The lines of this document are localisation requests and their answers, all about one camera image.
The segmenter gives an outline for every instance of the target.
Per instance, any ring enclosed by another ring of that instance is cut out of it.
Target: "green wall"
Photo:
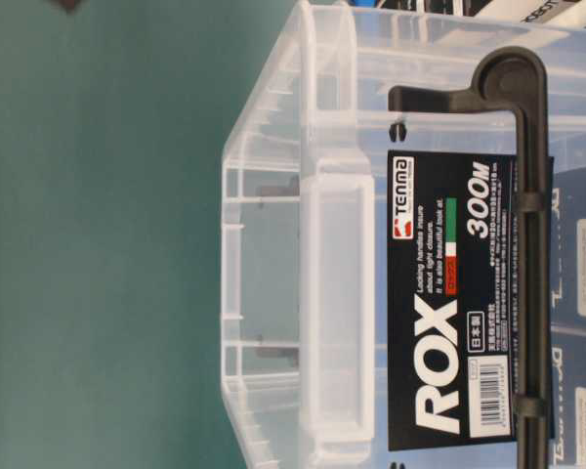
[[[243,467],[220,155],[294,0],[0,0],[0,469]]]

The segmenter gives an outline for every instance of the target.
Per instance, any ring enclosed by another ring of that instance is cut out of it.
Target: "red logo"
[[[412,222],[406,222],[406,225],[404,227],[404,231],[405,231],[405,233],[401,232],[401,230],[399,229],[399,219],[396,219],[394,230],[393,230],[395,237],[411,238],[412,237]]]

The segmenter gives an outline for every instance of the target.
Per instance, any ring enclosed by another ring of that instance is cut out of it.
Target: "italian flag graphic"
[[[456,256],[456,199],[445,200],[445,295],[458,294],[458,257]]]

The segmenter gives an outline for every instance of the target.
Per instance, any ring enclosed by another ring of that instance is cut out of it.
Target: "transparent plastic box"
[[[388,150],[516,151],[506,112],[409,113],[394,144],[388,93],[466,88],[509,45],[546,65],[555,172],[586,167],[586,31],[295,7],[224,151],[222,392],[248,467],[516,467],[513,443],[389,452],[387,435]],[[573,376],[586,360],[566,382],[585,389]]]

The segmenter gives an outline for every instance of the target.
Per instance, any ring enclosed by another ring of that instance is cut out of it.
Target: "barcode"
[[[508,359],[469,359],[469,422],[471,437],[510,435]]]

